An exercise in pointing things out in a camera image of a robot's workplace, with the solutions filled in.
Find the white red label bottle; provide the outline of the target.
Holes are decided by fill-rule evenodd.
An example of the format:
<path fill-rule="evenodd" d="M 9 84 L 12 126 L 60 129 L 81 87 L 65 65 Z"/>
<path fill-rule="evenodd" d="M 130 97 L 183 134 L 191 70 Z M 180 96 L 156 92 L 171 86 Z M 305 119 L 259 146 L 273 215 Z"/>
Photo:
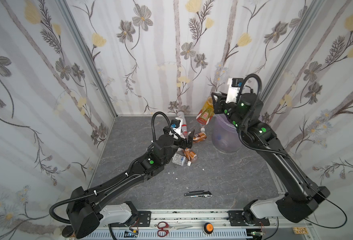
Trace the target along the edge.
<path fill-rule="evenodd" d="M 177 113 L 177 117 L 179 119 L 181 119 L 181 133 L 183 134 L 184 137 L 187 137 L 189 133 L 188 133 L 188 130 L 187 130 L 187 123 L 186 123 L 184 112 L 179 111 Z"/>

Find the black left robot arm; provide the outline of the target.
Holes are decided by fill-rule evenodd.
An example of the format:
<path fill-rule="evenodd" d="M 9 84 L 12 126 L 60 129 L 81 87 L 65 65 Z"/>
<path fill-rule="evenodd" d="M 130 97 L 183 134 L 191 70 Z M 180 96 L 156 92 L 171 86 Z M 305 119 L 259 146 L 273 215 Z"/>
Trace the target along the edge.
<path fill-rule="evenodd" d="M 184 136 L 181 120 L 169 120 L 165 113 L 156 112 L 151 118 L 152 141 L 145 153 L 133 160 L 127 170 L 93 188 L 79 187 L 71 197 L 52 205 L 49 215 L 66 224 L 71 232 L 63 231 L 64 237 L 75 235 L 82 239 L 104 224 L 130 225 L 138 212 L 132 202 L 117 207 L 107 205 L 128 189 L 143 183 L 164 170 L 179 149 L 190 149 L 194 131 Z"/>

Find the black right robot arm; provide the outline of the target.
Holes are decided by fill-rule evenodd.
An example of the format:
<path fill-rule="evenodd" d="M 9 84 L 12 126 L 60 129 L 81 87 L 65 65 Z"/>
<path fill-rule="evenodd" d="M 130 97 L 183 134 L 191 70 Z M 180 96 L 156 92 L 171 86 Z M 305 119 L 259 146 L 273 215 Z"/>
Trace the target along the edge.
<path fill-rule="evenodd" d="M 211 94 L 214 113 L 226 116 L 236 128 L 240 142 L 256 151 L 286 188 L 283 196 L 247 204 L 243 208 L 243 221 L 254 225 L 259 219 L 269 217 L 285 218 L 292 223 L 306 220 L 328 199 L 330 191 L 313 182 L 287 153 L 273 129 L 260 121 L 263 107 L 260 77 L 249 74 L 244 78 L 229 78 L 228 86 L 227 93 Z"/>

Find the yellow label tea bottle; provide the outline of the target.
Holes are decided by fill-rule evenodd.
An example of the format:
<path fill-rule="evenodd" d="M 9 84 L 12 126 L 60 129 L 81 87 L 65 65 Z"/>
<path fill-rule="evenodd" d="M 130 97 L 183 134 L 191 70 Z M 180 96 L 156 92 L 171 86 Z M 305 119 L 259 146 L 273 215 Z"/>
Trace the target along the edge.
<path fill-rule="evenodd" d="M 207 98 L 202 109 L 198 113 L 196 120 L 202 125 L 207 125 L 214 116 L 214 105 L 211 97 Z"/>

